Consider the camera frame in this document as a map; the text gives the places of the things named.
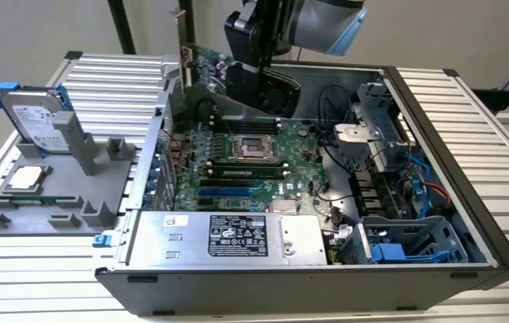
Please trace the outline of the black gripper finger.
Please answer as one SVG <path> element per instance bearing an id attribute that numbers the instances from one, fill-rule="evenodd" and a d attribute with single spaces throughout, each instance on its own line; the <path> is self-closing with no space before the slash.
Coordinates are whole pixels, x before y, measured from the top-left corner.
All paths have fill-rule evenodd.
<path id="1" fill-rule="evenodd" d="M 254 97 L 257 109 L 276 112 L 276 102 L 269 91 L 266 75 L 264 70 L 270 65 L 270 52 L 273 50 L 274 27 L 277 25 L 277 5 L 274 1 L 256 1 L 254 6 L 256 42 L 254 48 L 260 54 L 258 69 L 254 74 Z"/>

